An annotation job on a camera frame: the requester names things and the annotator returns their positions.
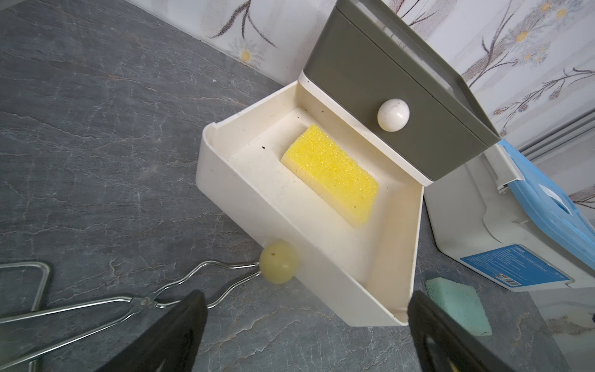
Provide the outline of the bright yellow thin sponge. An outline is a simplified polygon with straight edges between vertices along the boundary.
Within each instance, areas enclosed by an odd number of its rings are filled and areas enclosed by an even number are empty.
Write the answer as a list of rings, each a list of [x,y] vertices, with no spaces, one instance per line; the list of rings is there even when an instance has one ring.
[[[368,222],[380,186],[320,126],[310,125],[281,162],[351,226]]]

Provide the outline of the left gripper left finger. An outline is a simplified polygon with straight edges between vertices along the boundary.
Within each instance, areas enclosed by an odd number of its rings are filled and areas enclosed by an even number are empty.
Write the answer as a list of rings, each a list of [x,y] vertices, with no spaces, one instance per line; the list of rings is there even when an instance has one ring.
[[[191,371],[208,319],[205,295],[192,291],[100,371]]]

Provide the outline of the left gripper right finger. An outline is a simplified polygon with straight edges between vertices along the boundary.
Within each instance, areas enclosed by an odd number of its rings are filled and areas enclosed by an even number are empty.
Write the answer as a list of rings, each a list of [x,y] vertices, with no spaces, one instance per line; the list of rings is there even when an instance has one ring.
[[[421,291],[408,304],[409,328],[423,371],[511,371]]]

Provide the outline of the white drawer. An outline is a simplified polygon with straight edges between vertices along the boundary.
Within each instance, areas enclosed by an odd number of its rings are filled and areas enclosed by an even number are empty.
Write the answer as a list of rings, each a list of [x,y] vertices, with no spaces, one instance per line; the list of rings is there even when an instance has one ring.
[[[320,126],[380,190],[370,220],[352,227],[281,163]],[[298,252],[296,278],[350,326],[405,326],[429,179],[309,77],[202,131],[198,189],[261,246]]]

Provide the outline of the green sponge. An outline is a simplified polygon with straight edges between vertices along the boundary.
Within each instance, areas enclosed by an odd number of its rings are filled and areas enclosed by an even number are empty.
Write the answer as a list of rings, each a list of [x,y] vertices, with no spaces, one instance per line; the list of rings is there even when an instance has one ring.
[[[427,295],[473,336],[491,336],[492,328],[477,291],[442,277],[425,283]]]

